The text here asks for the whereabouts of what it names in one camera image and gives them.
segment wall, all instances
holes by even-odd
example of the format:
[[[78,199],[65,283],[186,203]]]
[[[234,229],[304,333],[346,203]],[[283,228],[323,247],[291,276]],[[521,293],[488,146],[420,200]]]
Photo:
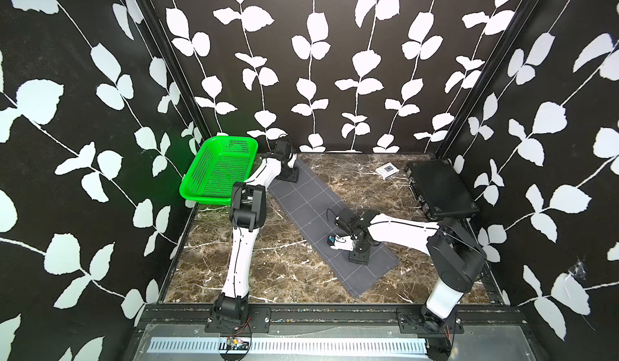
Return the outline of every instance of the wall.
[[[448,157],[553,360],[617,359],[619,0],[542,0]]]
[[[434,151],[519,1],[152,0],[211,129],[306,152]]]
[[[200,134],[132,0],[0,0],[0,22],[0,360],[116,360]]]

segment gray mat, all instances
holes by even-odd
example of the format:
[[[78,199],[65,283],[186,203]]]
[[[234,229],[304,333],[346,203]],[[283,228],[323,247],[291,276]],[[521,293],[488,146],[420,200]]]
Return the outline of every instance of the gray mat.
[[[358,298],[369,290],[376,280],[395,267],[399,260],[384,244],[371,247],[367,266],[350,263],[348,251],[332,249],[327,239],[329,235],[337,233],[338,228],[333,224],[333,213],[329,212],[327,218],[327,209],[338,214],[348,207],[303,161],[297,160],[296,165],[299,166],[297,183],[274,180],[269,191],[303,237],[331,266],[346,291],[353,298]]]

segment robotic arm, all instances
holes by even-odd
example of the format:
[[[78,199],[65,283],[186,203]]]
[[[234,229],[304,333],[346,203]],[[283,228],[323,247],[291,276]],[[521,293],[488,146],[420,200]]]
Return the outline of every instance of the robotic arm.
[[[274,179],[297,182],[297,155],[289,142],[278,140],[275,151],[265,154],[256,172],[232,187],[230,222],[232,255],[228,276],[213,312],[217,319],[243,324],[248,317],[249,272],[256,237],[267,212],[266,191]]]
[[[344,233],[329,236],[333,249],[350,251],[349,261],[367,265],[369,250],[380,241],[414,248],[429,255],[439,279],[415,318],[430,333],[439,333],[462,295],[473,288],[486,254],[477,241],[453,218],[441,222],[415,222],[389,217],[375,210],[356,216],[343,210],[335,224]]]

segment mesh basket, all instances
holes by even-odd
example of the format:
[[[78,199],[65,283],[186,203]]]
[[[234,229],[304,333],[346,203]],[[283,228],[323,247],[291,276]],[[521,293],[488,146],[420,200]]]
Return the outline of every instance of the mesh basket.
[[[207,139],[182,179],[181,196],[200,204],[230,205],[232,185],[250,176],[257,151],[258,142],[250,137]]]

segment marble floor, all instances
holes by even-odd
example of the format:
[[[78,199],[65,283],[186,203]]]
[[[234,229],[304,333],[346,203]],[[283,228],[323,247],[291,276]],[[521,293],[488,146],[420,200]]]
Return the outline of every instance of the marble floor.
[[[424,155],[300,154],[299,158],[352,210],[377,209],[390,216],[425,221],[403,171],[387,181],[374,169],[392,162],[398,169]],[[312,246],[267,194],[267,221],[256,240],[250,267],[252,303],[425,303],[437,281],[429,256],[387,243],[400,263],[354,299]],[[165,301],[211,303],[228,271],[232,242],[228,207],[200,206]],[[461,303],[489,303],[481,282]]]

